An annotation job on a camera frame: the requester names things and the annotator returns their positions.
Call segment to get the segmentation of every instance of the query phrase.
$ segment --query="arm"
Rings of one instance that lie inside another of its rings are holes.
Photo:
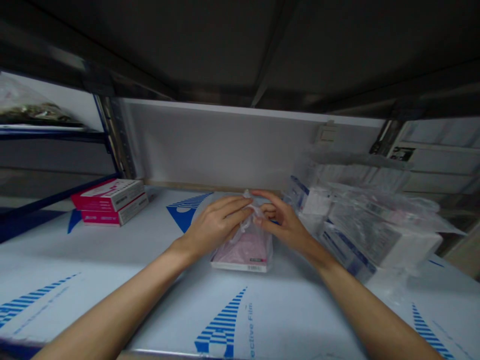
[[[250,208],[244,208],[251,202],[230,196],[210,204],[184,236],[70,325],[34,359],[116,359],[175,279],[235,234],[240,222],[252,214]]]
[[[419,334],[351,276],[305,229],[293,209],[274,194],[252,191],[271,201],[257,223],[302,254],[318,271],[356,335],[373,360],[442,359]]]

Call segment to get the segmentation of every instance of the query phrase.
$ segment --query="pink package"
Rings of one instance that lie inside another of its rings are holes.
[[[85,225],[102,225],[120,227],[138,214],[149,203],[146,193],[143,193],[119,211],[81,211]]]
[[[71,196],[77,210],[118,212],[144,192],[141,180],[111,179]]]
[[[251,198],[249,191],[243,193]],[[253,214],[240,224],[234,237],[218,248],[210,261],[217,269],[266,273],[272,265],[272,235],[254,223],[255,217],[265,218],[255,201],[248,205]]]

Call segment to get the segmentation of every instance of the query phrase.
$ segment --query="finger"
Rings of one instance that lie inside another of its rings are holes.
[[[240,200],[240,199],[245,199],[243,196],[225,196],[220,199],[218,199],[215,202],[212,202],[208,207],[211,210],[218,210],[222,207],[224,207],[226,204],[231,203],[232,201],[235,200]]]
[[[231,214],[224,221],[226,221],[227,226],[233,228],[234,226],[240,224],[243,220],[248,218],[250,215],[252,215],[253,212],[254,212],[254,210],[250,207],[243,208],[243,209],[238,210],[237,212],[234,212],[233,214]]]
[[[281,226],[261,217],[256,217],[254,222],[270,234],[275,235],[279,239],[281,238],[281,234],[284,231]]]
[[[255,196],[261,196],[261,197],[264,197],[265,199],[270,200],[270,202],[280,210],[287,209],[288,205],[284,203],[277,195],[275,195],[274,193],[271,193],[270,191],[252,190],[251,194]]]
[[[252,198],[242,197],[241,199],[229,202],[222,208],[219,208],[218,210],[216,210],[216,213],[218,213],[223,219],[226,218],[228,215],[233,214],[234,212],[237,212],[238,210],[246,207],[248,204],[251,204],[252,201]]]
[[[277,217],[276,211],[266,211],[263,213],[267,219],[275,219]]]
[[[234,236],[235,233],[240,229],[240,224],[235,225],[235,227],[230,231],[230,233],[226,236],[224,243],[227,241],[231,240]]]
[[[260,210],[262,210],[264,213],[265,212],[274,212],[274,211],[277,211],[277,208],[275,207],[275,205],[273,205],[271,203],[265,203],[262,206],[260,206]]]

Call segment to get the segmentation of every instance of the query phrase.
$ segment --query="stacked red boxes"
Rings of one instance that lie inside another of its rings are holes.
[[[111,179],[72,195],[86,225],[120,227],[149,203],[141,180]]]

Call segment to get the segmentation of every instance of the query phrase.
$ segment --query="hand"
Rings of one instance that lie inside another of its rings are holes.
[[[257,217],[255,222],[264,230],[275,235],[289,248],[297,250],[304,256],[308,255],[312,244],[318,242],[305,229],[292,207],[271,192],[253,190],[251,193],[271,201],[271,203],[263,204],[260,207],[266,219]]]
[[[231,239],[253,210],[244,208],[253,199],[243,196],[223,197],[206,207],[190,225],[185,235],[172,244],[172,248],[189,255],[192,261],[212,252]]]

